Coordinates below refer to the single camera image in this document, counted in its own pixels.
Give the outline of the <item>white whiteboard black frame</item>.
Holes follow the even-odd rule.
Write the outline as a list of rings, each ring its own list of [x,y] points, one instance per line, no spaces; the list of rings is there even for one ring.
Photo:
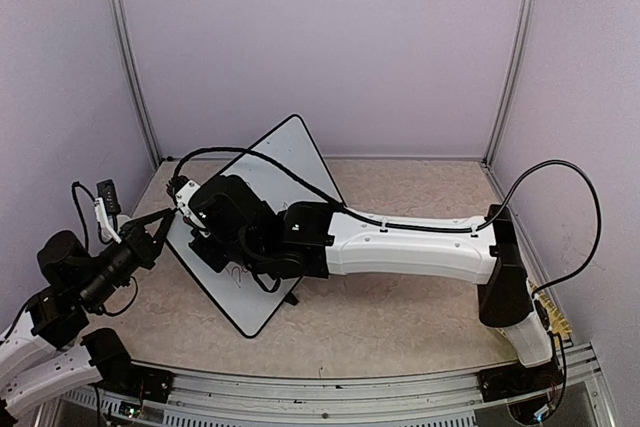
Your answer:
[[[334,199],[343,199],[299,115],[283,120],[250,148],[273,158]],[[253,156],[238,156],[220,172],[241,177],[276,213],[297,201],[320,199],[272,164]],[[252,274],[236,263],[230,262],[220,272],[214,271],[189,247],[193,239],[192,227],[177,212],[167,235],[167,246],[235,329],[247,339],[257,337],[301,280],[287,279],[277,291],[265,292]]]

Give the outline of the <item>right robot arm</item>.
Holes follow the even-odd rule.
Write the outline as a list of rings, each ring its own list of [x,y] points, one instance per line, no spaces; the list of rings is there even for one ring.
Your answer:
[[[237,175],[168,184],[177,212],[168,245],[246,338],[256,337],[305,277],[443,277],[474,284],[483,325],[504,333],[511,380],[535,389],[551,371],[551,327],[534,297],[509,211],[467,219],[385,219],[332,198],[264,200]]]

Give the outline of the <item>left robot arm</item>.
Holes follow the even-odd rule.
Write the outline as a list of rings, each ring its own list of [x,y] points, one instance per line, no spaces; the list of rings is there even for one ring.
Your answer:
[[[113,329],[86,329],[91,316],[111,314],[107,300],[135,286],[138,269],[155,266],[174,215],[166,208],[126,222],[96,256],[69,230],[47,241],[37,261],[49,284],[1,335],[2,425],[13,426],[33,408],[85,385],[159,396]]]

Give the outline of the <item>black whiteboard stand foot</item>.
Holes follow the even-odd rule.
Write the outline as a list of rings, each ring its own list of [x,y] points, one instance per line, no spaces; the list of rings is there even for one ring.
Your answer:
[[[299,299],[294,293],[289,292],[284,296],[284,302],[292,306],[297,306],[299,304]]]

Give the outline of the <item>woven bamboo tray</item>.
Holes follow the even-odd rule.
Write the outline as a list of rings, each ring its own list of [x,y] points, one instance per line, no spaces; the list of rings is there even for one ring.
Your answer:
[[[538,288],[531,280],[528,281],[528,285],[532,293]],[[570,342],[572,327],[553,300],[543,291],[533,293],[533,300],[538,301],[546,312],[551,332],[560,336],[558,342]]]

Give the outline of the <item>front aluminium rail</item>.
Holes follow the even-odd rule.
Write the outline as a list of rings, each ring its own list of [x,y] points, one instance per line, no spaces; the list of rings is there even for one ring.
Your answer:
[[[111,426],[616,426],[593,348],[568,345],[557,381],[498,386],[509,364],[409,376],[310,379],[173,369],[163,400],[81,387],[64,405],[83,425]]]

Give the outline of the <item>left aluminium corner post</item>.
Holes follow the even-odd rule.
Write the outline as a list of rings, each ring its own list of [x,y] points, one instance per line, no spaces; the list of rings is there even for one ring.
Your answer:
[[[133,101],[134,113],[139,124],[142,140],[150,163],[154,169],[157,169],[162,162],[162,153],[140,80],[133,43],[128,28],[125,2],[124,0],[109,0],[109,4],[124,74]]]

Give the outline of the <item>aluminium corner post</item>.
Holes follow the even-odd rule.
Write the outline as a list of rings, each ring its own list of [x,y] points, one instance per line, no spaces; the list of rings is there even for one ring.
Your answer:
[[[535,9],[535,1],[536,0],[520,0],[515,35],[499,99],[498,111],[483,156],[483,164],[487,170],[493,168],[506,132],[508,117],[524,62],[530,25]]]
[[[109,0],[109,4],[124,74],[133,101],[134,113],[139,124],[142,140],[150,163],[154,169],[157,169],[162,162],[162,153],[140,80],[133,43],[128,28],[125,2],[124,0]]]

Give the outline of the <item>right aluminium corner post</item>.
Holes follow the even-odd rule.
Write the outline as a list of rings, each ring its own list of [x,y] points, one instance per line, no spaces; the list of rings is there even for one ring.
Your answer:
[[[530,25],[535,9],[535,1],[536,0],[520,0],[515,35],[499,99],[498,111],[483,156],[483,164],[487,170],[493,168],[506,132],[508,117],[524,62]]]

